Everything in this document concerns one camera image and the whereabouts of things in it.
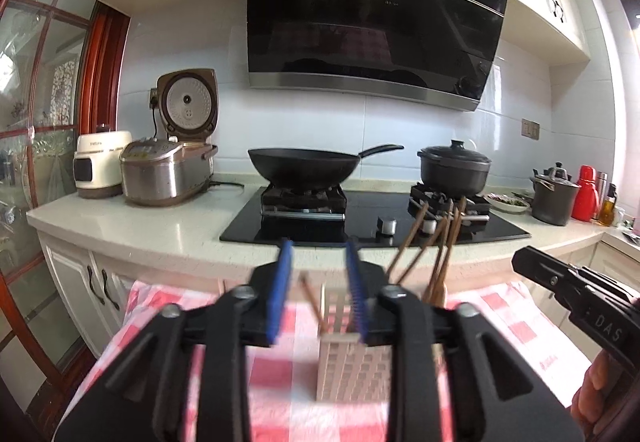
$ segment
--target utensil holder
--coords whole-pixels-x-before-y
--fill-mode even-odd
[[[321,288],[320,310],[329,332],[319,334],[316,400],[382,402],[388,400],[391,348],[369,347],[348,332],[351,302],[345,289]]]

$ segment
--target wok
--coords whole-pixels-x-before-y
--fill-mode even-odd
[[[248,153],[258,173],[274,187],[309,191],[337,186],[353,173],[360,159],[396,149],[404,146],[385,144],[357,155],[314,149],[249,149]]]

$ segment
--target red thermos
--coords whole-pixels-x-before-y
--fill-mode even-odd
[[[572,218],[581,221],[591,221],[593,213],[598,210],[598,191],[596,190],[596,170],[591,166],[582,166],[580,168],[580,180],[577,184],[580,186],[578,194],[575,197],[574,209],[571,213]]]

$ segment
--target blue gripper pad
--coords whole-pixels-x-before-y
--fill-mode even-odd
[[[273,285],[267,298],[265,333],[270,345],[273,345],[280,332],[280,321],[284,303],[287,300],[287,290],[289,289],[289,279],[291,277],[292,254],[293,242],[290,239],[286,239],[282,242],[282,247],[280,247]]]
[[[351,310],[355,325],[361,339],[364,341],[369,333],[369,314],[367,313],[367,292],[360,267],[358,249],[353,241],[348,241],[345,250],[349,292],[351,294]]]

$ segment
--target black glass cooktop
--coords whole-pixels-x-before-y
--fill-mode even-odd
[[[220,235],[220,241],[274,244],[287,237],[296,245],[335,247],[353,238],[364,248],[398,247],[414,222],[414,217],[409,213],[407,193],[372,191],[344,192],[347,196],[345,221],[263,217],[260,215],[260,194],[264,189],[261,187],[251,197]],[[379,216],[390,216],[398,221],[395,235],[385,237],[378,234]],[[425,236],[421,234],[416,235],[412,245],[422,242]],[[484,229],[475,232],[462,230],[457,243],[485,243],[524,237],[531,235],[492,213]]]

